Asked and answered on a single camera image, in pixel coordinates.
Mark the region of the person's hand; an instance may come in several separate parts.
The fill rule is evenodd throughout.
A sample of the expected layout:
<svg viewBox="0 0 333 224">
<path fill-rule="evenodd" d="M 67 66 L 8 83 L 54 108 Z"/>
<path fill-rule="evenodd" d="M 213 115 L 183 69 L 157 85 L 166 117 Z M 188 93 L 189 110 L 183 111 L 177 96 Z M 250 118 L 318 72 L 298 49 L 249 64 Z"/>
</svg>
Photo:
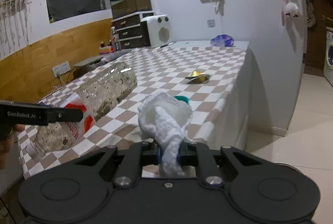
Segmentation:
<svg viewBox="0 0 333 224">
<path fill-rule="evenodd" d="M 23 132 L 25 129 L 24 125 L 14 125 L 9 127 L 9 132 L 5 134 L 7 139 L 1 140 L 1 153 L 0 153 L 0 158 L 1 158 L 1 170 L 6 168 L 6 162 L 8 155 L 11 151 L 11 149 L 14 146 L 14 133 L 15 132 Z"/>
</svg>

